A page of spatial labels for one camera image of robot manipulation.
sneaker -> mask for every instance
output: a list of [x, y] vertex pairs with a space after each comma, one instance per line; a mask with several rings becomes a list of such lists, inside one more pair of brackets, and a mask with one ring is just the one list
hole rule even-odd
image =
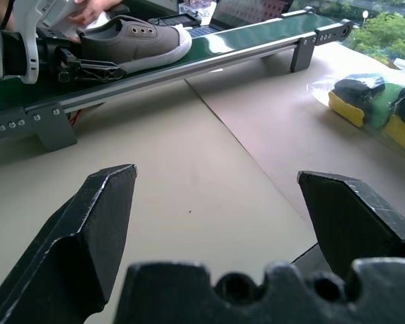
[[153, 26], [129, 16], [117, 16], [105, 25], [78, 30], [84, 59], [110, 61], [127, 73], [171, 64], [192, 45], [180, 27]]

conveyor leg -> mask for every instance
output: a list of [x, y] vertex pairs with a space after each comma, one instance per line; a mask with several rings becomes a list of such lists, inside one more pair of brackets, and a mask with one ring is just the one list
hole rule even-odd
[[57, 151], [77, 143], [74, 130], [59, 105], [30, 110], [27, 116], [48, 151]]
[[300, 43], [294, 49], [294, 54], [292, 56], [291, 71], [298, 72], [305, 70], [311, 64], [313, 50], [315, 48], [315, 43], [317, 41], [317, 36], [310, 36], [302, 38]]

white shoe sole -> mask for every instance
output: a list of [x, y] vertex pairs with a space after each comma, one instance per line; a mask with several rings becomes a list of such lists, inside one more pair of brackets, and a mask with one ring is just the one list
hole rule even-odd
[[146, 57], [144, 59], [136, 59], [131, 62], [119, 64], [118, 66], [127, 71], [127, 73], [132, 73], [152, 68], [158, 68], [159, 66], [168, 65], [183, 58], [183, 56], [185, 56], [189, 52], [190, 47], [192, 46], [192, 37], [187, 30], [180, 27], [174, 28], [180, 35], [180, 44], [178, 47], [162, 55]]

green conveyor belt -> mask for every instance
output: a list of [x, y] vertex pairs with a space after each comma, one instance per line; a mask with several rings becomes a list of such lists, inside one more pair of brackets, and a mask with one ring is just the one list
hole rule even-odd
[[[316, 14], [305, 14], [277, 22], [259, 24], [230, 30], [221, 34], [212, 34], [193, 40], [190, 52], [174, 64], [157, 69], [130, 74], [127, 78], [164, 70], [201, 61], [217, 55], [232, 53], [243, 49], [264, 45], [284, 38], [313, 32], [316, 28], [328, 26], [334, 21]], [[102, 84], [91, 82], [60, 83], [55, 80], [39, 78], [36, 84], [23, 84], [14, 78], [0, 81], [0, 110], [12, 107], [27, 107], [63, 95], [78, 95], [80, 90], [96, 91]]]

beige table surface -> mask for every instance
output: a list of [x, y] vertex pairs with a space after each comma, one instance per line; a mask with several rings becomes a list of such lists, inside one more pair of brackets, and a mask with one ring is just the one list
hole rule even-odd
[[136, 163], [111, 302], [87, 323], [112, 322], [130, 263], [196, 260], [213, 279], [237, 270], [260, 281], [269, 261], [291, 261], [316, 242], [311, 226], [184, 81], [86, 112], [76, 132], [76, 146], [54, 153], [35, 137], [0, 142], [0, 283], [88, 174]]
[[291, 58], [292, 51], [283, 52], [188, 81], [303, 219], [310, 221], [295, 185], [299, 170], [362, 179], [405, 216], [402, 149], [354, 127], [306, 91], [325, 74], [388, 67], [337, 43], [317, 47], [302, 72], [289, 73]]

